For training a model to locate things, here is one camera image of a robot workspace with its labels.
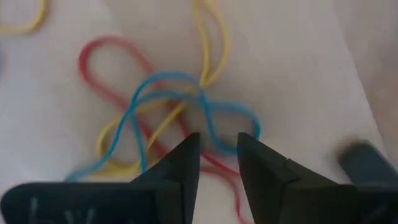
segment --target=black plastic part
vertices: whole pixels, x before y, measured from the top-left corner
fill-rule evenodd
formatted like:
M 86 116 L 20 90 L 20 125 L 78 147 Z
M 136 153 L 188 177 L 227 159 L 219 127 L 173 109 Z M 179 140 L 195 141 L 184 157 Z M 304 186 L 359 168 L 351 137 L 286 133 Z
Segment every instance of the black plastic part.
M 354 184 L 398 184 L 398 173 L 367 141 L 350 144 L 338 157 L 341 168 Z
M 8 224 L 191 224 L 199 143 L 191 134 L 131 183 L 19 185 L 3 196 L 3 217 Z
M 396 185 L 339 185 L 246 133 L 239 134 L 238 161 L 256 224 L 397 221 Z

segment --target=red rubber band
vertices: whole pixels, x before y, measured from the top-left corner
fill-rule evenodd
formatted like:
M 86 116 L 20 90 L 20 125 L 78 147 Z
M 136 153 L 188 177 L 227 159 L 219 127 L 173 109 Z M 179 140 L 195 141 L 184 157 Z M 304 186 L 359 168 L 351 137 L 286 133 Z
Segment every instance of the red rubber band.
M 123 39 L 121 37 L 114 37 L 114 36 L 100 37 L 99 39 L 89 42 L 88 44 L 86 44 L 83 47 L 83 49 L 81 50 L 79 59 L 78 59 L 78 68 L 79 68 L 82 79 L 92 89 L 94 89 L 95 92 L 97 92 L 99 95 L 101 95 L 104 99 L 110 101 L 112 104 L 114 104 L 118 108 L 120 108 L 122 110 L 126 110 L 129 106 L 128 100 L 125 100 L 118 93 L 103 86 L 100 82 L 98 82 L 94 78 L 94 75 L 88 70 L 88 58 L 90 57 L 90 55 L 93 53 L 94 50 L 96 50 L 98 47 L 101 47 L 102 45 L 105 45 L 105 44 L 113 44 L 118 47 L 122 47 L 122 48 L 126 49 L 129 52 L 129 54 L 134 59 L 136 59 L 139 66 L 146 72 L 147 75 L 152 75 L 155 72 L 155 67 L 153 66 L 153 64 L 151 64 L 145 58 L 145 56 L 143 54 L 140 53 L 140 51 L 134 46 L 134 44 L 132 44 L 129 40 Z M 160 82 L 156 83 L 155 87 L 157 89 L 160 89 L 160 88 L 162 88 L 162 84 Z M 175 107 L 174 103 L 172 103 L 172 102 L 168 103 L 168 108 L 170 110 L 172 110 L 174 107 Z M 137 119 L 137 122 L 138 122 L 145 138 L 149 139 L 152 136 L 152 131 L 151 131 L 150 127 L 142 119 Z M 190 134 L 190 132 L 181 116 L 177 117 L 177 123 L 181 129 L 182 134 L 186 138 Z M 157 157 L 159 157 L 159 158 L 164 157 L 166 155 L 166 153 L 168 152 L 168 150 L 166 150 L 165 147 L 163 147 L 163 145 L 161 145 L 158 141 L 154 142 L 153 148 L 155 149 Z M 232 177 L 240 177 L 239 172 L 236 172 L 236 171 L 230 169 L 229 167 L 226 167 L 222 163 L 218 162 L 214 157 L 209 155 L 207 152 L 202 152 L 201 155 L 209 163 L 211 163 L 215 167 L 219 168 L 219 170 L 211 169 L 211 168 L 202 168 L 201 172 L 205 173 L 205 174 L 218 175 L 218 176 L 224 178 L 224 180 L 227 181 L 227 183 L 229 183 L 229 185 L 231 186 L 231 189 L 233 190 L 234 197 L 235 197 L 236 215 L 238 216 L 239 222 L 241 224 L 246 224 L 246 222 L 241 218 L 241 214 L 240 214 L 240 198 L 239 198 L 238 187 L 234 183 L 234 180 L 229 176 L 229 175 L 231 175 Z

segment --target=white surface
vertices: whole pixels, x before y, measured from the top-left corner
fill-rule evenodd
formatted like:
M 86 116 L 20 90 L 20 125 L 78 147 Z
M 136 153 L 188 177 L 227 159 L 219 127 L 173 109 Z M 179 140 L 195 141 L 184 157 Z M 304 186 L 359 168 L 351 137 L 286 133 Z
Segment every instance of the white surface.
M 260 117 L 261 141 L 346 182 L 335 151 L 352 138 L 369 139 L 380 149 L 382 143 L 332 2 L 220 0 L 220 8 L 231 55 L 209 95 L 244 103 Z M 33 13 L 34 7 L 24 10 Z M 93 161 L 96 135 L 116 110 L 81 83 L 76 60 L 81 47 L 102 34 L 130 37 L 160 69 L 200 72 L 188 0 L 52 1 L 40 32 L 1 37 L 0 190 L 31 180 L 62 180 Z M 217 58 L 217 33 L 212 37 Z M 144 74 L 125 56 L 104 49 L 93 68 L 129 96 Z M 236 135 L 241 128 L 229 127 L 229 120 L 218 127 L 229 130 L 224 135 Z M 217 180 L 201 177 L 194 222 L 237 223 L 230 196 Z M 247 205 L 244 210 L 250 217 Z

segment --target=black object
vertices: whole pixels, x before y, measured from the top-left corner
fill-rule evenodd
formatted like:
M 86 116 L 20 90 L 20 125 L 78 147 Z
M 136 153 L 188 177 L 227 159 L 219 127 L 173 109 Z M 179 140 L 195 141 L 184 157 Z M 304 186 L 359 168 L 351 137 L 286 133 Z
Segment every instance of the black object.
M 238 161 L 256 224 L 398 223 L 398 185 L 339 185 L 245 133 Z
M 24 184 L 1 200 L 8 224 L 189 224 L 200 168 L 200 135 L 191 134 L 130 184 Z
M 354 184 L 398 184 L 398 173 L 367 141 L 348 145 L 338 156 L 338 162 Z

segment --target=yellow rubber band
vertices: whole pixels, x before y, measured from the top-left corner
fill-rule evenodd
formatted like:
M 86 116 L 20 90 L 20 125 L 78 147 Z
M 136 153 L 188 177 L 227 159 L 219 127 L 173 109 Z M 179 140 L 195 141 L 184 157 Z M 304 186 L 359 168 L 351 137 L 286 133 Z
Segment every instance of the yellow rubber band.
M 22 35 L 36 31 L 42 24 L 47 13 L 48 1 L 39 0 L 39 10 L 35 18 L 26 26 L 0 26 L 0 34 Z
M 203 20 L 200 17 L 200 5 L 204 5 L 209 12 L 215 18 L 223 38 L 223 55 L 221 56 L 220 62 L 217 66 L 217 69 L 209 76 L 210 70 L 210 46 L 208 40 L 208 34 L 205 29 L 205 25 Z M 220 73 L 224 69 L 225 63 L 227 61 L 229 55 L 229 37 L 228 31 L 223 20 L 223 16 L 221 15 L 220 11 L 217 7 L 213 4 L 212 1 L 209 0 L 192 0 L 192 11 L 193 11 L 193 18 L 195 21 L 195 25 L 199 31 L 199 35 L 201 38 L 201 45 L 202 45 L 202 52 L 203 52 L 203 69 L 200 76 L 200 86 L 202 88 L 206 88 L 211 85 L 214 81 L 217 80 Z M 195 90 L 193 88 L 187 88 L 184 92 L 195 94 Z M 140 106 L 137 110 L 137 114 L 142 114 L 150 111 L 153 108 L 158 106 L 162 106 L 167 102 L 167 100 L 159 100 L 152 103 L 147 103 L 143 106 Z M 153 145 L 155 140 L 162 134 L 162 131 L 175 119 L 178 114 L 180 114 L 184 109 L 187 108 L 186 103 L 179 104 L 170 114 L 164 119 L 164 121 L 159 125 L 159 127 L 155 130 L 153 135 L 149 138 L 146 151 L 147 154 L 150 147 Z M 98 136 L 97 145 L 96 145 L 96 156 L 100 159 L 103 157 L 104 153 L 107 150 L 106 144 L 106 137 L 111 135 L 112 131 L 120 122 L 120 117 L 113 119 L 109 124 L 107 124 L 104 129 L 101 131 L 100 135 Z M 115 161 L 115 160 L 107 160 L 105 162 L 104 170 L 93 174 L 92 176 L 95 177 L 122 177 L 125 175 L 139 175 L 140 173 L 140 161 L 137 161 L 133 164 Z

